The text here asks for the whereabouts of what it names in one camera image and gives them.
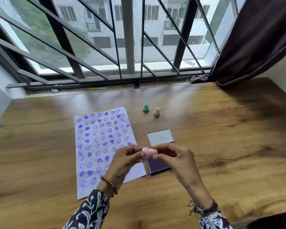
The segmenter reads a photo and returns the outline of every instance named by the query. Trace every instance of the wooden table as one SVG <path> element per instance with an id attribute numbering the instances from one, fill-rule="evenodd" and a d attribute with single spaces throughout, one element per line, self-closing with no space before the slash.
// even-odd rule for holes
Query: wooden table
<path id="1" fill-rule="evenodd" d="M 266 78 L 228 91 L 172 83 L 13 100 L 0 120 L 0 228 L 63 227 L 81 203 L 73 117 L 120 106 L 139 145 L 149 145 L 146 132 L 170 128 L 190 147 L 232 223 L 286 212 L 286 94 Z M 147 175 L 122 185 L 102 229 L 198 228 L 188 202 L 171 171 Z"/>

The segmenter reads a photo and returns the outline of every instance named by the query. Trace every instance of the purple ink print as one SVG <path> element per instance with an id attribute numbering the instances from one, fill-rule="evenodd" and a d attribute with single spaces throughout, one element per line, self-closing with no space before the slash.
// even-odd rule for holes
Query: purple ink print
<path id="1" fill-rule="evenodd" d="M 100 164 L 102 164 L 102 163 L 103 163 L 103 160 L 102 160 L 101 158 L 99 158 L 99 159 L 97 160 L 97 164 L 100 165 Z"/>
<path id="2" fill-rule="evenodd" d="M 81 182 L 80 182 L 80 187 L 84 188 L 85 185 L 86 185 L 86 181 L 81 181 Z"/>
<path id="3" fill-rule="evenodd" d="M 91 181 L 90 181 L 91 185 L 94 185 L 95 183 L 96 183 L 96 177 L 92 178 Z"/>

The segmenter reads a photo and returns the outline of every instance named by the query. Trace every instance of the tree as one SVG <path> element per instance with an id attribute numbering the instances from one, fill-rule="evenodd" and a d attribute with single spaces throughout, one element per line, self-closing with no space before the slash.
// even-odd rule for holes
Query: tree
<path id="1" fill-rule="evenodd" d="M 52 42 L 61 48 L 45 13 L 37 9 L 27 0 L 10 0 L 10 2 L 20 15 L 23 22 L 25 22 L 34 33 L 40 36 L 40 38 L 43 40 Z M 47 46 L 38 39 L 33 38 L 17 27 L 12 26 L 12 28 L 31 54 L 51 63 L 56 67 L 70 67 L 66 56 Z M 81 29 L 76 30 L 79 31 L 83 36 L 88 36 L 87 31 L 83 31 Z M 75 55 L 84 60 L 91 53 L 92 49 L 72 33 L 68 32 L 67 36 Z"/>

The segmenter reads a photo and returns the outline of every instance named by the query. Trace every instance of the black and white patterned sleeve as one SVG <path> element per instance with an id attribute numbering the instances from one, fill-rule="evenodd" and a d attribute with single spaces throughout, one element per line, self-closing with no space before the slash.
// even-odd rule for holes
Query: black and white patterned sleeve
<path id="1" fill-rule="evenodd" d="M 201 229 L 233 229 L 221 211 L 203 217 L 199 221 Z"/>
<path id="2" fill-rule="evenodd" d="M 103 224 L 108 209 L 109 200 L 107 196 L 94 189 L 71 216 L 63 229 L 99 229 Z"/>

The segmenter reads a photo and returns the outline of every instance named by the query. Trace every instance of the balcony railing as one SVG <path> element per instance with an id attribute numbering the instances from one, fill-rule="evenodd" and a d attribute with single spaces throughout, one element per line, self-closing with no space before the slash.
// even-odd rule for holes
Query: balcony railing
<path id="1" fill-rule="evenodd" d="M 175 21 L 175 23 L 176 23 L 177 27 L 179 27 L 180 20 L 177 19 Z M 165 19 L 164 29 L 165 30 L 175 30 L 175 27 L 169 19 Z"/>
<path id="2" fill-rule="evenodd" d="M 95 23 L 86 23 L 89 32 L 101 32 L 101 28 Z"/>

